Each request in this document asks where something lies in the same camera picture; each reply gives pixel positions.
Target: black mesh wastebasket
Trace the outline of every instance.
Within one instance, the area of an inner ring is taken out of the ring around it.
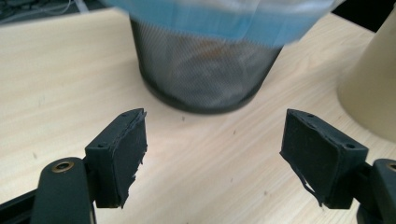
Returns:
[[[163,102],[193,113],[248,103],[281,48],[185,35],[131,20],[140,73]]]

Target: cable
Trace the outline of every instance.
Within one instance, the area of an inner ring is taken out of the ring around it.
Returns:
[[[14,21],[14,20],[19,19],[19,18],[23,18],[23,17],[26,17],[26,16],[31,16],[31,15],[35,15],[35,14],[39,14],[39,13],[45,13],[45,14],[48,14],[48,15],[51,15],[51,16],[62,15],[73,4],[75,4],[75,1],[69,0],[68,4],[57,6],[57,7],[43,7],[43,8],[42,7],[37,7],[37,10],[29,11],[29,12],[25,12],[25,13],[21,13],[21,14],[16,14],[16,15],[10,16],[10,17],[8,17],[6,19],[0,20],[0,24],[4,24],[6,22]]]

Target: table surface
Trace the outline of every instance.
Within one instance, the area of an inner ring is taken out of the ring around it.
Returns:
[[[98,223],[356,223],[350,210],[319,207],[279,151],[287,108],[310,112],[396,159],[396,144],[357,124],[336,86],[374,36],[332,14],[282,49],[245,107],[203,116],[151,95],[138,71],[128,16],[87,15],[0,27],[0,203],[36,188],[47,164],[84,157],[118,114],[148,112],[148,152],[121,209]]]

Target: plastic bag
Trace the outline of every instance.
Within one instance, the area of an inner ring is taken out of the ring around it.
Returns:
[[[103,0],[175,32],[282,47],[343,0]]]

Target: light wood surface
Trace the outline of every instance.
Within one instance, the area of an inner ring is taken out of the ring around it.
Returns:
[[[0,27],[0,203],[36,188],[47,164],[84,157],[118,114],[148,112],[148,153],[124,209],[98,223],[356,223],[319,207],[279,151],[287,108],[319,116],[396,159],[337,100],[341,75],[373,37],[327,15],[282,49],[254,100],[225,115],[180,112],[143,85],[128,17],[116,10]]]

